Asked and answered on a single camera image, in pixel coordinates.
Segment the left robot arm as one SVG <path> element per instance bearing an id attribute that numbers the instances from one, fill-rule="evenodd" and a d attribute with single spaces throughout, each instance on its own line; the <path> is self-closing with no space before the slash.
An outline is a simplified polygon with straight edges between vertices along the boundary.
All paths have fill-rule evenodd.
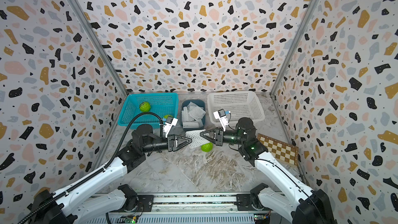
<path id="1" fill-rule="evenodd" d="M 111 182 L 127 175 L 146 160 L 146 154 L 157 151 L 178 151 L 192 140 L 184 136 L 162 133 L 157 136 L 152 126 L 140 125 L 114 158 L 77 182 L 53 193 L 41 192 L 22 224 L 82 224 L 103 214 L 121 210 L 143 212 L 144 204 L 129 185 L 119 186 L 99 198 L 91 197 Z"/>

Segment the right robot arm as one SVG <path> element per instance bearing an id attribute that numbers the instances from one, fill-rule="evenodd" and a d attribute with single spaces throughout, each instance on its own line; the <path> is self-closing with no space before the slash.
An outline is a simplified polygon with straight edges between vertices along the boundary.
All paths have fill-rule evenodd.
<path id="1" fill-rule="evenodd" d="M 254 122 L 241 118 L 235 129 L 215 128 L 200 136 L 216 146 L 237 144 L 238 152 L 281 190 L 277 193 L 261 183 L 250 192 L 252 206 L 270 208 L 292 224 L 334 224 L 330 199 L 321 189 L 313 190 L 293 176 L 256 136 Z"/>

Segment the white foam net sleeve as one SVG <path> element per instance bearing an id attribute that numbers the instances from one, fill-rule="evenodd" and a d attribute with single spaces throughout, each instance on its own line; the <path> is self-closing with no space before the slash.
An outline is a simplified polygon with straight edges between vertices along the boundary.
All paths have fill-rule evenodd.
<path id="1" fill-rule="evenodd" d="M 205 132 L 205 130 L 192 130 L 185 133 L 187 138 L 192 139 L 192 142 L 188 145 L 189 148 L 194 149 L 209 143 L 207 139 L 200 136 L 202 132 Z"/>

